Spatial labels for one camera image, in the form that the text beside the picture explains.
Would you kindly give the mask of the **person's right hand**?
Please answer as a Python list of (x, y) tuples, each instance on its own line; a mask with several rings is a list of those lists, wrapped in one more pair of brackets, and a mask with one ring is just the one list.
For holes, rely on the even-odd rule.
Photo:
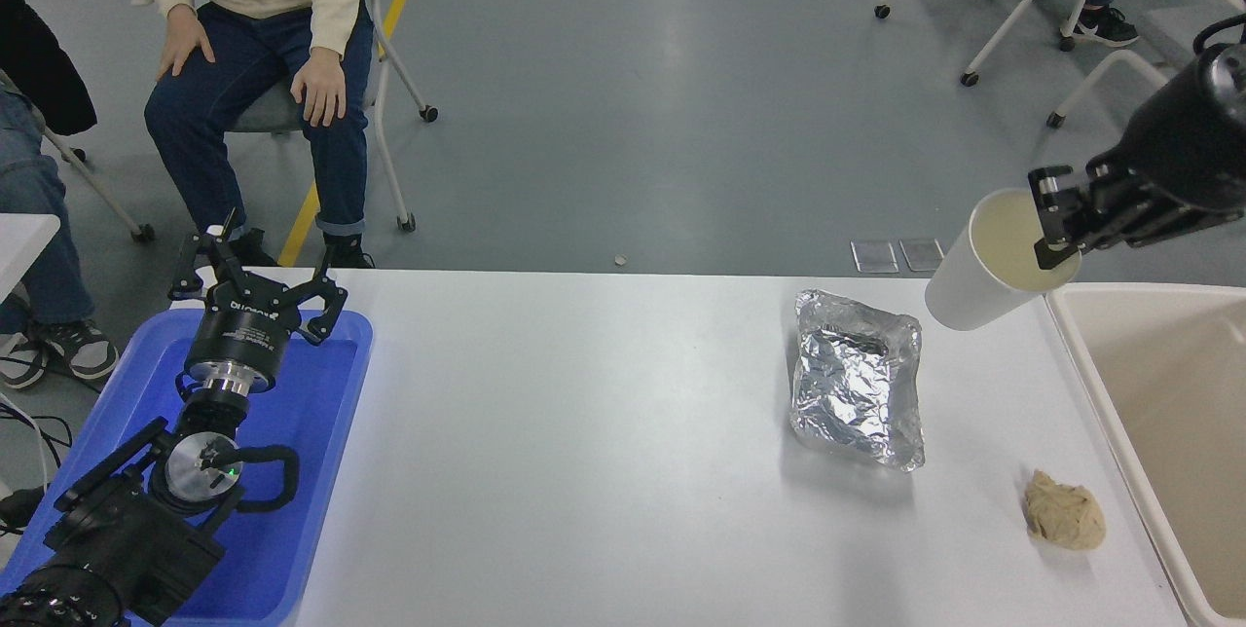
[(216, 64), (216, 54), (196, 9), (187, 2), (178, 2), (164, 14), (164, 46), (161, 51), (157, 80), (164, 74), (179, 76), (193, 55), (199, 55), (206, 64)]

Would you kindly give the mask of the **person's left hand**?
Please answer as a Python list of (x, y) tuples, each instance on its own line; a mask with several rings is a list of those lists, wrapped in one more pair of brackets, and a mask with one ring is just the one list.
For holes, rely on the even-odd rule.
[(303, 118), (312, 128), (328, 128), (346, 116), (346, 72), (341, 55), (312, 47), (307, 64), (294, 74), (290, 93), (303, 105)]

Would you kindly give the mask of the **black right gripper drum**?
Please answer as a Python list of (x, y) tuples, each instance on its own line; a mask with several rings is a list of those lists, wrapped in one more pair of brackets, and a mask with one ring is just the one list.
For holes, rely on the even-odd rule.
[(1093, 161), (1125, 166), (1192, 208), (1241, 209), (1244, 90), (1244, 59), (1196, 59), (1141, 103), (1121, 140)]

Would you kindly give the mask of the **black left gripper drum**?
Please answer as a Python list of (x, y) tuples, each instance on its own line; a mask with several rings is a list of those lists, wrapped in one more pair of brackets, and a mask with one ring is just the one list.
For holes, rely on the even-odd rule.
[(245, 302), (235, 285), (217, 284), (208, 289), (204, 317), (184, 361), (184, 370), (192, 376), (206, 376), (208, 368), (223, 361), (248, 368), (257, 376), (279, 374), (295, 332), (295, 309), (277, 307), (275, 295), (258, 285), (250, 290), (252, 297)]

